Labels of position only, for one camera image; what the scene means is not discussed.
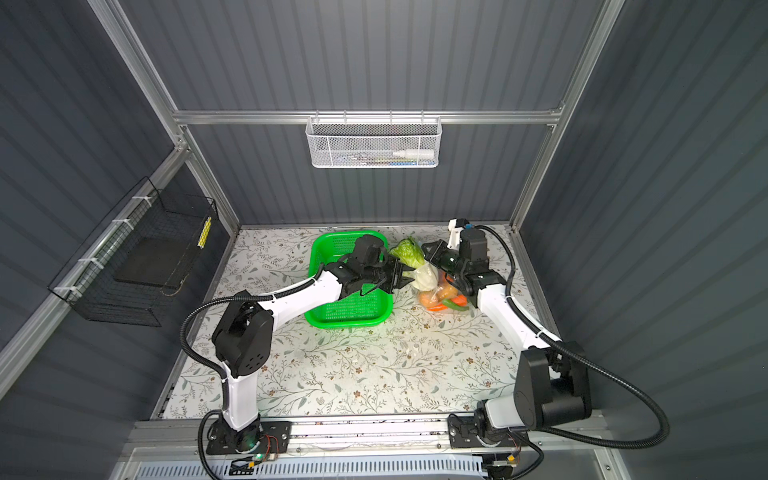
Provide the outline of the napa cabbage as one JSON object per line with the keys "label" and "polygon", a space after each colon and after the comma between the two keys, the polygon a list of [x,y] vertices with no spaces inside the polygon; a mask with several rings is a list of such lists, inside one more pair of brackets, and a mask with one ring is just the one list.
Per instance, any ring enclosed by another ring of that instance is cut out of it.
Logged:
{"label": "napa cabbage", "polygon": [[396,257],[402,264],[415,269],[415,281],[410,283],[415,290],[432,291],[437,288],[437,269],[425,261],[421,247],[412,237],[401,240],[390,250],[390,254]]}

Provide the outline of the clear zip top bag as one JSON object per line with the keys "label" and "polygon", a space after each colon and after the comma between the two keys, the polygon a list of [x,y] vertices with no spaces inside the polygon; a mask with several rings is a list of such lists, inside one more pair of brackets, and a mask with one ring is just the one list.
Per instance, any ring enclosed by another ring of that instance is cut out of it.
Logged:
{"label": "clear zip top bag", "polygon": [[409,286],[417,294],[419,303],[428,311],[469,310],[467,298],[448,283],[444,272],[426,261],[420,246],[412,237],[401,240],[390,250],[390,254],[411,268],[403,272],[403,277],[411,280]]}

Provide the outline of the green plastic basket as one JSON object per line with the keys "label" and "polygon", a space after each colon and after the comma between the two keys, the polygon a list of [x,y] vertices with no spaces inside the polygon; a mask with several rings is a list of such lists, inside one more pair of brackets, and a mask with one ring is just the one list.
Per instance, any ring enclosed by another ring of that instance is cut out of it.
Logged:
{"label": "green plastic basket", "polygon": [[[371,235],[382,247],[388,247],[386,237],[372,230],[325,233],[318,237],[311,248],[309,275],[315,276],[320,267],[323,271],[339,273],[339,264],[345,265],[345,255],[351,254],[356,241]],[[320,329],[372,327],[387,320],[393,310],[392,295],[374,288],[374,283],[361,283],[358,277],[343,273],[342,297],[320,305],[304,314],[308,323]]]}

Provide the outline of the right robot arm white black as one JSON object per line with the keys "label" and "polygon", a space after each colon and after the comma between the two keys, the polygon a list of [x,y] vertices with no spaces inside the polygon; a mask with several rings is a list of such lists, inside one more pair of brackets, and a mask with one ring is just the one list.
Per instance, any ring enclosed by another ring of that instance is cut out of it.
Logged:
{"label": "right robot arm white black", "polygon": [[556,350],[560,338],[515,298],[514,254],[498,232],[484,225],[455,227],[449,240],[427,242],[421,250],[520,350],[513,393],[477,404],[473,432],[480,442],[494,444],[516,431],[542,431],[592,415],[587,369]]}

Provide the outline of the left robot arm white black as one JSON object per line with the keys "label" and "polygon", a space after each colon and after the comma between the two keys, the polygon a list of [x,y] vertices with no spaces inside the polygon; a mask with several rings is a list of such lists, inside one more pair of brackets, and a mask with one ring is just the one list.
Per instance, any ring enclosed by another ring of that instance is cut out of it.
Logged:
{"label": "left robot arm white black", "polygon": [[227,305],[213,335],[223,387],[223,420],[236,432],[260,418],[258,373],[271,352],[274,331],[306,312],[349,296],[377,290],[386,294],[413,281],[412,268],[388,253],[382,239],[366,234],[351,253],[319,267],[309,279],[275,293],[239,294],[220,301]]}

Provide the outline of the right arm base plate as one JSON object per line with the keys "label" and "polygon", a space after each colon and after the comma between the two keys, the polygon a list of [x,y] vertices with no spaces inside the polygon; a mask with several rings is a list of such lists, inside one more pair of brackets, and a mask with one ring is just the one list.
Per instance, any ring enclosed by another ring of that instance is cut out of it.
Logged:
{"label": "right arm base plate", "polygon": [[525,430],[496,429],[490,426],[483,414],[458,416],[454,413],[446,419],[450,446],[453,449],[502,448],[518,450],[529,439]]}

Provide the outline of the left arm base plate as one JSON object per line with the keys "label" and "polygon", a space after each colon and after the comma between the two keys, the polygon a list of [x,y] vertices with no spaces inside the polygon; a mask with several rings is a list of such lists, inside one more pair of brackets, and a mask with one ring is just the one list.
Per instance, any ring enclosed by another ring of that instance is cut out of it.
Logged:
{"label": "left arm base plate", "polygon": [[293,424],[288,421],[255,421],[242,431],[224,420],[215,420],[207,429],[205,453],[208,455],[278,455],[287,452]]}

